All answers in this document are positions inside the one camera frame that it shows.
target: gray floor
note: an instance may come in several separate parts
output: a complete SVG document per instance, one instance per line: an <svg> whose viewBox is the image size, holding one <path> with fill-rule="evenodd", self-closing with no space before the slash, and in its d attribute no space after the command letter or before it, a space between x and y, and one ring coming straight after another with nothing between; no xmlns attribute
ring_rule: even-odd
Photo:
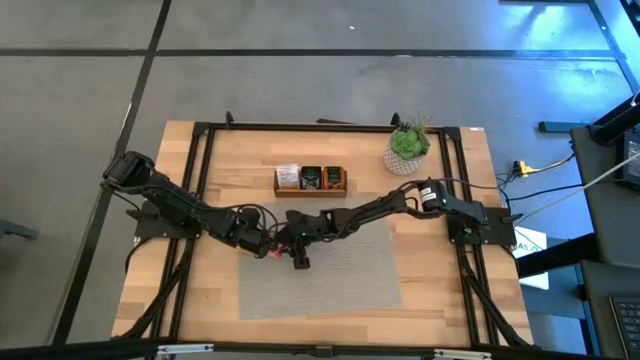
<svg viewBox="0 0 640 360"><path fill-rule="evenodd" d="M640 69L617 1L598 1ZM0 47L147 46L161 1L0 1ZM161 48L606 49L586 5L484 0L176 0ZM140 58L0 57L0 218L39 229L0 240L0 347L43 344L126 115ZM155 156L167 120L386 124L393 112L486 128L496 172L571 153L539 121L591 122L629 97L615 62L453 58L157 58L129 143ZM512 196L579 181L575 163L509 185ZM528 212L549 194L514 205ZM109 336L133 221L110 208L71 341ZM527 221L555 237L591 229L576 196ZM549 349L583 352L569 319L531 316ZM553 336L563 341L552 341Z"/></svg>

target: gray mat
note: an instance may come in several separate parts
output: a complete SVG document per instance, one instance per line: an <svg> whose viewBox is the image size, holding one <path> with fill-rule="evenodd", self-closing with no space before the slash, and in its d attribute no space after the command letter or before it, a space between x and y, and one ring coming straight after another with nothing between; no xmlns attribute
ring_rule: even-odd
<svg viewBox="0 0 640 360"><path fill-rule="evenodd" d="M371 198L305 199L263 204L284 221L286 210L315 215L320 209L354 207ZM294 270L291 258L240 257L240 319L401 308L402 298L384 219L343 240L307 248L311 269Z"/></svg>

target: wooden tabletop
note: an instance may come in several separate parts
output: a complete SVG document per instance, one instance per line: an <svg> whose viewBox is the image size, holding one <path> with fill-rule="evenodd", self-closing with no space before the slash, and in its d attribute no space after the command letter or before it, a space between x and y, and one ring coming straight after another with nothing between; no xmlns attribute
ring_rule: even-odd
<svg viewBox="0 0 640 360"><path fill-rule="evenodd" d="M182 181L192 128L193 122L168 122L160 145L156 168L178 184ZM495 186L484 130L461 131L470 181ZM344 167L349 172L349 197L384 195L407 180L443 177L437 139L433 139L422 167L407 177L393 175L385 168L382 154L388 139L389 134L373 133L218 130L204 200L218 206L276 201L273 170L275 165L284 163ZM191 189L195 189L204 137L201 141ZM449 152L455 159L452 144ZM462 194L459 187L456 194ZM474 200L485 206L500 206L497 190L473 188L472 194ZM212 342L469 346L460 273L454 247L448 240L445 217L416 220L407 215L393 215L387 221L402 309L240 320L239 257L248 255L203 236L195 247L179 338ZM167 245L166 239L154 239L131 259L113 335L128 330L157 293ZM518 334L531 342L513 259L499 246L483 249L492 299ZM480 339L487 342L482 307L477 299L475 302ZM173 298L168 304L163 335L168 334Z"/></svg>

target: black desk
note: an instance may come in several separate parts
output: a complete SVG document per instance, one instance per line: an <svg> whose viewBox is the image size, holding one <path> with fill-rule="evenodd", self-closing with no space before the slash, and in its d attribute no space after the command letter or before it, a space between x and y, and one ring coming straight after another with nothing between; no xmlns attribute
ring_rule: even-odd
<svg viewBox="0 0 640 360"><path fill-rule="evenodd" d="M618 334L609 297L640 296L640 270L594 261L581 261L580 270L600 356L624 359L622 340Z"/></svg>
<svg viewBox="0 0 640 360"><path fill-rule="evenodd" d="M571 130L573 149L584 183L616 165L615 146L591 140L587 128ZM611 174L606 180L614 179ZM520 277L527 277L580 260L640 268L640 197L620 185L597 184L585 191L594 233L569 240L518 259Z"/></svg>

